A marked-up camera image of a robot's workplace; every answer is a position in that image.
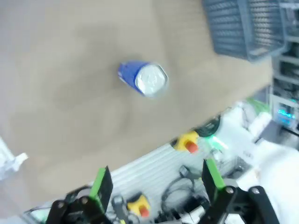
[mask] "screw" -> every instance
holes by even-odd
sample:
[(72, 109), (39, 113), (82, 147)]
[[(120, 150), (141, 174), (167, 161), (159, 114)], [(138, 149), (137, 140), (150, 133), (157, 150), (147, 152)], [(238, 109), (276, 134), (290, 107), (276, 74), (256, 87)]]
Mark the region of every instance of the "screw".
[(254, 194), (259, 194), (259, 193), (260, 193), (260, 191), (259, 191), (258, 189), (256, 189), (256, 188), (253, 188), (253, 189), (252, 189), (252, 192), (253, 192)]
[(226, 188), (225, 190), (226, 190), (226, 192), (228, 192), (229, 194), (233, 194), (233, 192), (234, 192), (234, 190), (233, 190), (232, 188), (230, 188), (230, 187)]
[(88, 198), (87, 197), (83, 197), (81, 199), (82, 204), (86, 204), (88, 202)]
[(59, 202), (58, 203), (58, 208), (60, 209), (60, 208), (62, 208), (64, 206), (64, 203), (63, 202)]

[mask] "table surface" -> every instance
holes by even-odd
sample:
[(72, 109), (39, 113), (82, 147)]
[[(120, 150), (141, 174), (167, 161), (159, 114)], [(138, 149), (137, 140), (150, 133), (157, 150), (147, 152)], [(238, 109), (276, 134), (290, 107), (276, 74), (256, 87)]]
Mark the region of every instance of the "table surface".
[[(213, 52), (198, 0), (0, 4), (0, 135), (29, 156), (1, 183), (0, 217), (133, 161), (271, 80), (270, 59)], [(161, 64), (167, 91), (148, 99), (121, 82), (129, 59)]]

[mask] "soda can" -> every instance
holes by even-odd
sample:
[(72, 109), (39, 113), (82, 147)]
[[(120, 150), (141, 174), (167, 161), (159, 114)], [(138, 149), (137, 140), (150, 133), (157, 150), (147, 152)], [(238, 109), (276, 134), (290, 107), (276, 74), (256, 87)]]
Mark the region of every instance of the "soda can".
[(146, 97), (161, 93), (168, 84), (168, 76), (156, 63), (128, 61), (118, 68), (119, 78)]

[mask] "red button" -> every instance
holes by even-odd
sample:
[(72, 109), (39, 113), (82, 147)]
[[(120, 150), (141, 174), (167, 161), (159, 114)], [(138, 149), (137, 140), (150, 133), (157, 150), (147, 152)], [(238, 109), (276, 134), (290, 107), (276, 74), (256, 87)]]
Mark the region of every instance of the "red button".
[(140, 212), (141, 217), (148, 217), (150, 215), (150, 212), (144, 205), (139, 207), (139, 212)]
[(191, 141), (188, 141), (185, 144), (185, 147), (190, 153), (195, 153), (198, 150), (198, 146), (194, 142), (191, 142)]

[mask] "basket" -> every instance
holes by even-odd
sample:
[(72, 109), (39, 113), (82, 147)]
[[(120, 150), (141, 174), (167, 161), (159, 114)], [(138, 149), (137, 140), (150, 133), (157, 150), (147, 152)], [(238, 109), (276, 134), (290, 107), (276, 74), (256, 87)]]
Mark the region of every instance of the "basket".
[(278, 0), (203, 0), (214, 51), (257, 61), (286, 48)]

